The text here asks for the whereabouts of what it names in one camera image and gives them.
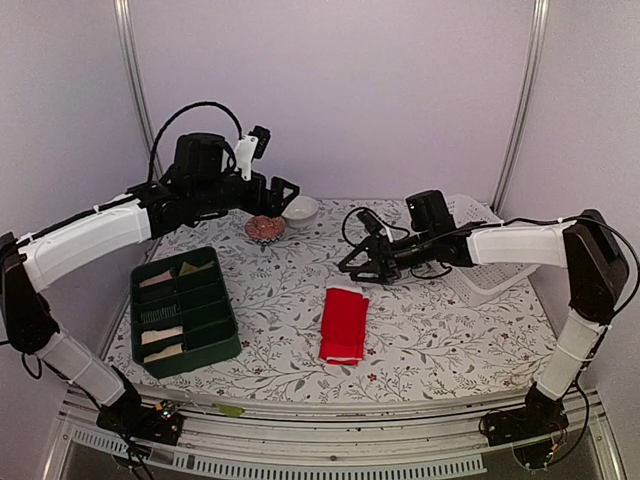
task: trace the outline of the green plastic tray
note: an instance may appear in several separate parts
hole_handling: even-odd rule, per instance
[[[183,263],[213,267],[178,276]],[[174,278],[140,287],[168,270]],[[142,332],[182,326],[182,335],[142,345]],[[146,356],[180,344],[179,355],[144,363]],[[240,353],[238,326],[222,278],[215,249],[199,248],[141,265],[131,272],[131,351],[133,360],[155,378],[211,365]]]

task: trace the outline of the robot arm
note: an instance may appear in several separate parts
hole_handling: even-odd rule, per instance
[[[536,226],[456,228],[439,191],[414,195],[407,205],[417,234],[391,242],[379,219],[363,211],[358,217],[369,236],[339,263],[340,270],[356,281],[389,283],[400,270],[432,260],[459,267],[515,262],[567,269],[571,310],[549,363],[529,390],[525,407],[488,414],[483,432],[497,445],[566,428],[562,397],[595,354],[629,277],[627,261],[602,215],[586,210],[567,221]],[[354,265],[362,253],[368,260]]]
[[[36,234],[0,237],[0,312],[9,343],[36,355],[89,393],[101,406],[99,426],[175,444],[182,420],[170,407],[142,406],[120,372],[58,325],[40,292],[110,252],[159,238],[182,225],[219,218],[231,209],[279,216],[299,188],[277,177],[268,188],[264,176],[252,174],[251,163],[262,155],[268,140],[269,131],[256,127],[232,151],[219,135],[183,135],[173,165],[159,182],[135,186],[106,205]],[[223,170],[225,153],[233,162]]]

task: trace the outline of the floral tablecloth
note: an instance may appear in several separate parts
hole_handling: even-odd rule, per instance
[[[392,286],[364,284],[371,300],[364,360],[344,367],[318,358],[325,287],[329,278],[345,278],[336,263],[350,251],[340,225],[359,205],[392,222],[406,209],[400,201],[322,201],[313,226],[287,230],[269,247],[249,240],[249,216],[237,211],[167,235],[156,259],[217,249],[242,353],[156,380],[131,358],[127,313],[107,360],[137,383],[283,402],[406,402],[528,385],[555,343],[528,281],[475,308],[442,280],[405,276]],[[348,233],[357,239],[361,230],[354,220]]]

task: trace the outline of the green tape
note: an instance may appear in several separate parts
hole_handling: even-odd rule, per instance
[[[215,405],[218,408],[218,411],[227,417],[238,418],[244,413],[244,408],[241,408],[241,407],[232,407],[231,405],[219,405],[217,403]]]

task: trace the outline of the white wall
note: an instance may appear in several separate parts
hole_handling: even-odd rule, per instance
[[[157,129],[186,103],[227,104],[270,128],[257,168],[320,197],[404,198],[427,188],[488,200],[525,65],[533,2],[132,2]],[[179,133],[233,137],[212,112]]]
[[[113,1],[0,3],[0,65],[0,233],[37,231],[144,179]],[[54,318],[96,348],[142,253],[124,250],[61,280],[45,292]],[[64,391],[0,349],[0,478],[42,474]]]
[[[640,3],[551,2],[542,65],[505,216],[598,208],[640,249]],[[536,290],[561,327],[566,274]],[[592,366],[630,479],[640,478],[640,303],[615,322]]]

